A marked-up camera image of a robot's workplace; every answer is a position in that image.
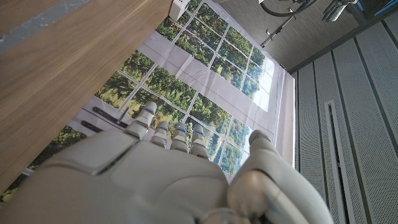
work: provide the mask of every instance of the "perforated wall panel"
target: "perforated wall panel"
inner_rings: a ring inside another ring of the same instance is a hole
[[[295,124],[295,128],[296,128],[296,140],[295,140],[295,147],[294,147],[294,168],[296,170],[299,170],[299,95],[297,94],[297,72],[294,75],[295,80],[295,88],[294,88],[294,97],[295,97],[295,111],[296,111],[296,124]]]
[[[398,39],[398,11],[385,18],[388,28],[391,30],[392,34]]]
[[[381,23],[373,25],[356,38],[397,139],[398,49]]]
[[[325,200],[312,63],[298,71],[298,87],[300,99],[300,172]]]
[[[398,160],[351,39],[334,50],[373,223],[398,220]]]
[[[318,88],[318,102],[319,102],[319,111],[320,111],[320,119],[321,119],[321,128],[322,128],[322,138],[323,138],[323,148],[325,155],[325,167],[326,167],[326,176],[328,181],[328,193],[329,193],[329,203],[330,203],[330,212],[333,215],[333,219],[335,223],[339,223],[338,219],[338,207],[336,201],[336,187],[333,181],[333,170],[331,163],[336,161],[331,161],[331,150],[330,143],[328,138],[328,129],[326,123],[326,112],[325,111],[325,102],[334,100],[335,108],[336,108],[336,116],[337,116],[337,125],[340,133],[340,141],[341,141],[341,149],[343,151],[343,155],[340,155],[340,160],[344,159],[346,175],[348,179],[348,188],[349,194],[351,195],[353,213],[354,213],[354,223],[366,223],[365,214],[363,208],[363,202],[361,198],[361,192],[358,185],[358,179],[356,176],[356,171],[353,162],[353,155],[351,153],[351,146],[349,144],[348,135],[347,135],[347,127],[345,118],[343,115],[343,109],[341,107],[340,94],[338,92],[335,68],[333,66],[333,61],[331,58],[331,53],[327,53],[324,56],[320,57],[315,61],[315,75],[317,76],[317,88]]]

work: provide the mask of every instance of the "wooden surface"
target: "wooden surface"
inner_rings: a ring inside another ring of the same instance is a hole
[[[169,13],[172,0],[91,0],[0,55],[0,192]]]
[[[291,1],[266,0],[266,5],[276,12],[289,12],[289,6],[295,10],[299,4]],[[287,70],[311,57],[319,50],[336,41],[358,26],[355,18],[346,10],[336,22],[325,23],[322,12],[331,0],[319,0],[310,8],[292,19],[269,42],[265,50]],[[264,12],[258,1],[230,0],[220,3],[242,28],[259,44],[267,38],[266,30],[273,33],[288,17],[274,17]]]
[[[0,35],[63,0],[0,0]]]

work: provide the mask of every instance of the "wall seam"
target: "wall seam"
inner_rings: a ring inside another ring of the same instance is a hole
[[[365,69],[366,76],[367,76],[367,78],[368,78],[368,80],[369,80],[369,83],[370,83],[370,86],[371,86],[371,89],[372,89],[374,98],[376,99],[376,103],[377,103],[377,106],[378,106],[378,108],[379,108],[381,117],[382,117],[383,122],[384,122],[384,125],[385,125],[385,127],[386,127],[386,129],[387,129],[387,133],[388,133],[388,135],[389,135],[389,137],[390,137],[390,140],[391,140],[391,143],[392,143],[392,147],[394,148],[394,150],[395,150],[395,152],[396,152],[396,156],[398,157],[398,143],[397,143],[397,139],[396,139],[395,136],[394,136],[394,132],[393,132],[392,127],[391,127],[391,125],[390,125],[390,122],[389,122],[389,120],[388,120],[386,111],[385,111],[385,109],[384,109],[384,107],[383,107],[383,105],[382,105],[382,103],[381,103],[381,98],[380,98],[380,96],[379,96],[379,93],[378,93],[377,90],[376,90],[376,87],[375,87],[375,85],[374,85],[372,76],[371,76],[370,71],[369,71],[369,69],[368,69],[368,65],[366,65],[365,58],[363,57],[361,48],[359,47],[359,44],[358,44],[358,41],[357,41],[356,37],[354,37],[354,42],[355,42],[355,46],[356,46],[356,48],[357,48],[357,50],[358,50],[359,57],[361,57],[361,61],[362,61],[363,67],[364,67],[364,69]]]
[[[322,129],[321,129],[321,117],[320,117],[320,114],[319,114],[319,101],[318,101],[317,77],[315,75],[315,62],[312,62],[312,70],[313,70],[313,82],[314,82],[314,85],[315,85],[315,101],[317,102],[318,130],[319,130],[319,141],[320,141],[320,150],[321,150],[321,159],[322,159],[323,185],[325,187],[326,205],[328,206],[328,208],[330,208],[330,205],[329,205],[329,193],[328,193],[328,181],[326,179],[325,155],[324,155],[324,152],[323,152],[323,138],[322,138]]]
[[[345,119],[345,123],[346,123],[346,127],[347,127],[347,135],[348,135],[348,139],[349,139],[349,144],[351,146],[351,153],[353,155],[354,168],[355,168],[356,176],[358,178],[359,189],[361,191],[361,197],[362,197],[363,207],[365,210],[366,221],[367,221],[367,223],[371,224],[372,220],[371,220],[371,214],[369,211],[368,200],[366,198],[365,189],[363,186],[362,175],[361,175],[361,172],[359,171],[358,157],[357,157],[357,153],[356,153],[356,149],[355,149],[355,145],[354,145],[353,133],[351,132],[351,125],[348,121],[346,104],[345,104],[345,100],[343,97],[343,92],[341,90],[340,78],[338,76],[336,60],[335,60],[335,55],[333,53],[333,50],[331,51],[331,59],[333,61],[333,66],[335,68],[338,93],[339,93],[340,101],[341,101],[341,108],[343,110],[343,115],[344,115],[344,119]]]
[[[300,154],[300,88],[299,88],[299,71],[297,71],[297,171],[301,173],[301,154]]]
[[[388,27],[388,25],[386,24],[386,22],[384,20],[382,20],[381,24],[384,26],[384,28],[386,29],[388,35],[390,36],[391,40],[393,41],[394,45],[398,49],[398,41],[397,41],[396,37],[394,36],[394,34],[391,32],[391,30]]]

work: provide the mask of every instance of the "robotic hand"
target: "robotic hand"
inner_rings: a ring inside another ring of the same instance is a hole
[[[330,5],[323,11],[322,21],[336,21],[348,4],[356,4],[358,0],[333,0]]]
[[[263,132],[250,135],[251,155],[229,185],[208,160],[201,126],[190,150],[183,123],[170,150],[166,122],[143,141],[155,112],[149,102],[123,133],[102,131],[44,162],[0,211],[0,223],[333,223],[318,192]]]

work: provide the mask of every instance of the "ceiling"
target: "ceiling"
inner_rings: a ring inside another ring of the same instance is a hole
[[[300,4],[291,1],[264,0],[275,12],[296,10]],[[297,14],[264,49],[286,70],[290,70],[359,26],[353,15],[345,10],[335,22],[323,22],[322,12],[331,0],[318,0]],[[220,3],[231,17],[259,44],[273,33],[288,17],[274,17],[264,12],[258,0],[229,0]]]

